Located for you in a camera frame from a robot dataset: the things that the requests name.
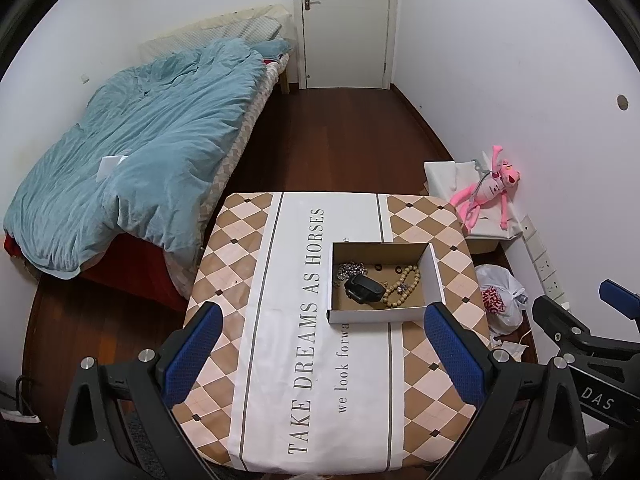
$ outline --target cardboard box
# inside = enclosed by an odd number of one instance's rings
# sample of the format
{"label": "cardboard box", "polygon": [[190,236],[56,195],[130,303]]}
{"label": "cardboard box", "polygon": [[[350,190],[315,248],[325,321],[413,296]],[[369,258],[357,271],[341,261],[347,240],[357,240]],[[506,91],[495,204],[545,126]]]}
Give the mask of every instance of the cardboard box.
{"label": "cardboard box", "polygon": [[[424,317],[424,310],[435,301],[444,303],[442,279],[438,262],[431,244],[396,244],[380,242],[335,242],[331,247],[331,277],[329,282],[329,323],[390,323],[416,321]],[[334,286],[336,271],[340,264],[363,263],[367,276],[379,283],[393,285],[400,278],[396,267],[418,265],[420,283],[402,306],[388,308],[383,303],[359,304],[347,297],[344,282]],[[376,270],[376,264],[382,270]],[[407,283],[413,283],[413,274]]]}

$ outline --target red bed sheet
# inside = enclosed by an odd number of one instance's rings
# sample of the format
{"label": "red bed sheet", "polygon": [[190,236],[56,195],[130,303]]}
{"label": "red bed sheet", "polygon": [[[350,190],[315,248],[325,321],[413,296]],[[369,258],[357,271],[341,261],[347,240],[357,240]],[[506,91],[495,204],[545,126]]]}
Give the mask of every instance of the red bed sheet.
{"label": "red bed sheet", "polygon": [[[22,256],[20,247],[8,235],[4,248],[11,256]],[[166,270],[162,249],[129,234],[116,236],[100,262],[80,276],[157,301],[178,312],[187,310],[187,300],[175,290]]]}

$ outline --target jewelry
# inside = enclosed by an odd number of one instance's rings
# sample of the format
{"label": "jewelry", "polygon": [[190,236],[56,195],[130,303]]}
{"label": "jewelry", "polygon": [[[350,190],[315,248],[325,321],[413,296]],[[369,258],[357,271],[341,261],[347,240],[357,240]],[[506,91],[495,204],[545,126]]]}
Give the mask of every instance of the jewelry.
{"label": "jewelry", "polygon": [[336,273],[336,278],[341,281],[348,280],[352,276],[356,276],[357,274],[366,274],[367,269],[364,264],[355,264],[353,262],[349,262],[348,264],[340,264],[338,266],[338,271]]}
{"label": "jewelry", "polygon": [[[414,282],[405,283],[410,272],[415,274]],[[414,265],[405,267],[402,274],[400,274],[400,279],[393,286],[387,286],[385,283],[386,288],[385,293],[382,295],[382,303],[386,304],[386,306],[390,306],[391,308],[401,306],[415,290],[415,287],[418,286],[418,283],[420,283],[420,269],[418,269],[418,266]],[[396,292],[399,297],[396,301],[391,302],[389,296],[393,292]]]}

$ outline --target stuffed toy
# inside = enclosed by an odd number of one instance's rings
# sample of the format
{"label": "stuffed toy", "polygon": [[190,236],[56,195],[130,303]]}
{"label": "stuffed toy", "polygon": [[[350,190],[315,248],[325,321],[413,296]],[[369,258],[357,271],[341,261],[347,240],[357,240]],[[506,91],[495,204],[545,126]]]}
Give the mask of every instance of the stuffed toy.
{"label": "stuffed toy", "polygon": [[507,230],[507,188],[514,187],[520,180],[520,172],[509,161],[504,159],[498,163],[498,155],[502,146],[494,146],[492,170],[487,171],[479,182],[460,190],[451,197],[449,203],[458,208],[458,213],[465,227],[471,231],[478,222],[480,206],[500,195],[502,214],[500,227]]}

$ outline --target white door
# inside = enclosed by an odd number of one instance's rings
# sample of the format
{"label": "white door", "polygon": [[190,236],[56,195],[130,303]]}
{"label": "white door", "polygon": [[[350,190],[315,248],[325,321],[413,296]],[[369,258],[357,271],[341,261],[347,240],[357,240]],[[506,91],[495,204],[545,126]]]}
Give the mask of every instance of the white door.
{"label": "white door", "polygon": [[303,0],[302,17],[308,88],[383,87],[389,0]]}

